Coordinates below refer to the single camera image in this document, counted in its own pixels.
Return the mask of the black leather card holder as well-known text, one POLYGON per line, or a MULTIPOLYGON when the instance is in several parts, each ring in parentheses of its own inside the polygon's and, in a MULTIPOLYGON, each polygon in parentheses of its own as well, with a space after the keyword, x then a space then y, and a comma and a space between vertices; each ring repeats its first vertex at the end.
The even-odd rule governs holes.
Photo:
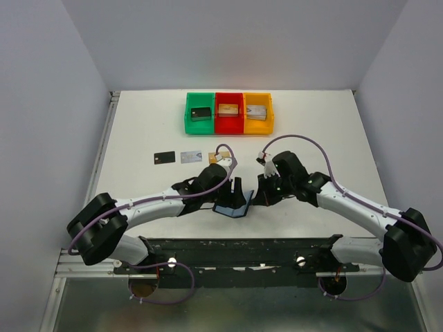
POLYGON ((239 208, 234 209, 231 207, 222 207, 220 205, 214 205, 212 211, 232 219, 245 217, 248 213, 249 206, 251 205, 253 194, 254 194, 253 190, 244 192, 243 195, 246 200, 246 203, 239 208))

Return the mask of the silver VIP credit card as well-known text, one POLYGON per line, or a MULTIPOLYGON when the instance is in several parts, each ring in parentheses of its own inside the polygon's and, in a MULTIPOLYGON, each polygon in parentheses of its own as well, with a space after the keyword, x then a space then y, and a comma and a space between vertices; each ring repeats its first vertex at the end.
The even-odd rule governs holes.
POLYGON ((181 164, 198 163, 202 161, 201 151, 182 151, 180 153, 181 164))

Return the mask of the grey credit card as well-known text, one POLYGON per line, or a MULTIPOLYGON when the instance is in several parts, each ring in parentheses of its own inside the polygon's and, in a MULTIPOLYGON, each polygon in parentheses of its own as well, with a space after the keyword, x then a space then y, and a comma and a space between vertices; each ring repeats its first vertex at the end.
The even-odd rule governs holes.
POLYGON ((154 154, 154 164, 162 165, 176 162, 176 154, 174 151, 156 152, 154 154))

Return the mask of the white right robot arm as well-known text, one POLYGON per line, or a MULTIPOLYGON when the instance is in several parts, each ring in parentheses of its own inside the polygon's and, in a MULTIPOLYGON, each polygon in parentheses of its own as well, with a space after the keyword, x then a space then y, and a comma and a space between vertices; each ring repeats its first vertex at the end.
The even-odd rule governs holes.
POLYGON ((264 171, 257 178, 254 205, 269 207, 293 196, 334 212, 372 234, 371 239, 339 236, 318 254, 323 269, 333 271, 342 264, 362 263, 384 267, 397 279, 412 282, 436 253, 437 246, 418 210, 410 207, 402 212, 348 192, 335 185, 331 176, 308 173, 290 151, 274 157, 261 152, 257 161, 264 171))

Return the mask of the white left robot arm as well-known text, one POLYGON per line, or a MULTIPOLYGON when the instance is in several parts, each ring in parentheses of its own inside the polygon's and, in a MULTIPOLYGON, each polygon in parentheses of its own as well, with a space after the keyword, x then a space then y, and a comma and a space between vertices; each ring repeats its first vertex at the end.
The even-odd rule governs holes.
POLYGON ((138 273, 148 272, 154 260, 147 242, 126 238, 124 233, 157 219, 195 213, 207 203, 225 202, 236 166, 233 158, 213 163, 196 177, 138 199, 113 199, 107 192, 97 195, 67 225, 68 253, 81 256, 87 266, 113 257, 138 273))

